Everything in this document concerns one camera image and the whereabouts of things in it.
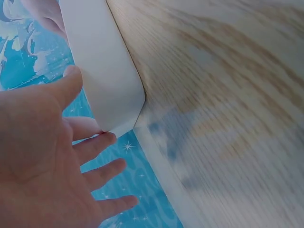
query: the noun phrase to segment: wood grain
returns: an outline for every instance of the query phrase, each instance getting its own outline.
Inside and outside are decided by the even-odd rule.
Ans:
[[[136,135],[184,226],[303,227],[304,1],[108,4],[146,91]]]

